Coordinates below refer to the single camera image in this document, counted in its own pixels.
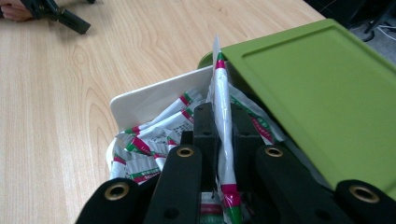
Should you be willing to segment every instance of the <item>metal grommet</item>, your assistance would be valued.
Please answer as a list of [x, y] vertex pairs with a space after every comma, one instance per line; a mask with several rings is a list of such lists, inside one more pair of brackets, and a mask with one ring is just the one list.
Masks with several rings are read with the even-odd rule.
[[268, 154], [268, 156], [272, 157], [281, 157], [283, 156], [283, 151], [280, 150], [279, 148], [276, 147], [268, 147], [265, 149], [265, 153]]
[[349, 187], [349, 192], [355, 196], [355, 198], [364, 201], [366, 203], [378, 203], [379, 197], [372, 190], [366, 187], [352, 185]]
[[189, 147], [182, 147], [177, 150], [179, 157], [190, 157], [192, 154], [194, 154], [194, 151]]
[[116, 201], [125, 197], [128, 192], [129, 185], [127, 185], [125, 182], [118, 182], [107, 188], [105, 191], [105, 198], [110, 201]]

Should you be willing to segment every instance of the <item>wooden table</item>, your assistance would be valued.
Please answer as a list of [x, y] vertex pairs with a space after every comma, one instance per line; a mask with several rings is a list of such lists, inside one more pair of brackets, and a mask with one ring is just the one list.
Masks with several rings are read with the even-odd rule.
[[109, 101], [211, 50], [323, 19], [302, 0], [59, 1], [92, 24], [0, 20], [0, 223], [72, 223], [108, 179]]

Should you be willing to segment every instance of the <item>green lid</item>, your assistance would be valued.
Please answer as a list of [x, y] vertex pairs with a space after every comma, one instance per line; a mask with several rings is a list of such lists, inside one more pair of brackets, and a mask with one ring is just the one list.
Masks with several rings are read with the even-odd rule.
[[396, 200], [396, 67], [333, 20], [222, 49], [335, 188], [359, 179]]

